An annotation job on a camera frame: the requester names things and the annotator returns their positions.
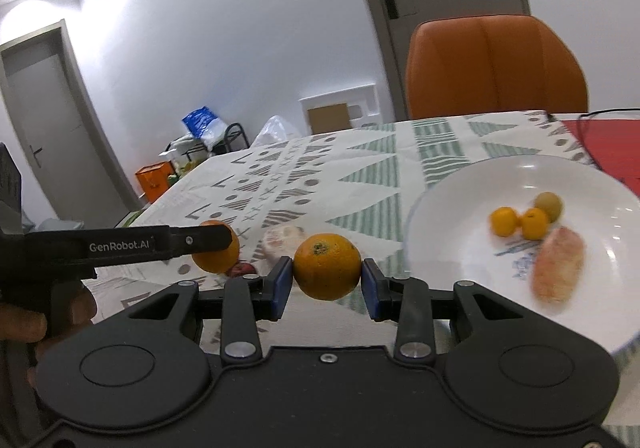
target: orange chair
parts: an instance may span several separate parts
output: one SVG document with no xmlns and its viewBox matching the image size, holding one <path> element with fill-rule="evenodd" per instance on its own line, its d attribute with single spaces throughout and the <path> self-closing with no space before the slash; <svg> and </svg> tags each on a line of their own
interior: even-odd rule
<svg viewBox="0 0 640 448">
<path fill-rule="evenodd" d="M 419 25 L 411 38 L 406 96 L 412 120 L 539 108 L 586 112 L 574 55 L 537 18 L 475 16 Z"/>
</svg>

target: green fruit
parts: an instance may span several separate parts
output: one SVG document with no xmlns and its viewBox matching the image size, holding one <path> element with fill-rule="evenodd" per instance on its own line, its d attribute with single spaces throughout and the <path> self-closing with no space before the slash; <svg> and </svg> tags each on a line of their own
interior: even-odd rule
<svg viewBox="0 0 640 448">
<path fill-rule="evenodd" d="M 533 205 L 545 212 L 550 222 L 556 222 L 562 213 L 562 199 L 553 192 L 542 192 Z"/>
</svg>

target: white bowl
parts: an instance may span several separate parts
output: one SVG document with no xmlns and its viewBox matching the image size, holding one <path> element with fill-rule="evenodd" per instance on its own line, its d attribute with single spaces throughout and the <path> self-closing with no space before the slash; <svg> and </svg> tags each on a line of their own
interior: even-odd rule
<svg viewBox="0 0 640 448">
<path fill-rule="evenodd" d="M 571 299 L 543 304 L 530 289 L 538 242 L 499 238 L 488 216 L 519 213 L 540 193 L 564 201 L 557 224 L 582 235 L 586 257 Z M 640 200 L 595 168 L 560 157 L 526 155 L 469 165 L 425 192 L 409 216 L 404 256 L 411 275 L 434 289 L 473 280 L 617 352 L 640 330 Z"/>
</svg>

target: orange box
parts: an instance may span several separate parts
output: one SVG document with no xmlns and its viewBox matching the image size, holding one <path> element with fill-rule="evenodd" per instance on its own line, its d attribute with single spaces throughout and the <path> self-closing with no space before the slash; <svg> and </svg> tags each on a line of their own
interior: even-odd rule
<svg viewBox="0 0 640 448">
<path fill-rule="evenodd" d="M 168 177 L 172 174 L 174 174 L 174 167 L 170 162 L 145 166 L 136 172 L 138 182 L 150 203 L 158 200 L 169 189 Z"/>
</svg>

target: blue plastic bag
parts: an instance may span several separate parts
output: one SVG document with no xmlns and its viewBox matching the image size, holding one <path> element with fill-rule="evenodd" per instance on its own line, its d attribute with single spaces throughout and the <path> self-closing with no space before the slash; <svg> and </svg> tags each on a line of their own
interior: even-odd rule
<svg viewBox="0 0 640 448">
<path fill-rule="evenodd" d="M 209 151 L 225 136 L 226 123 L 208 107 L 198 108 L 182 118 L 194 138 L 202 140 Z"/>
</svg>

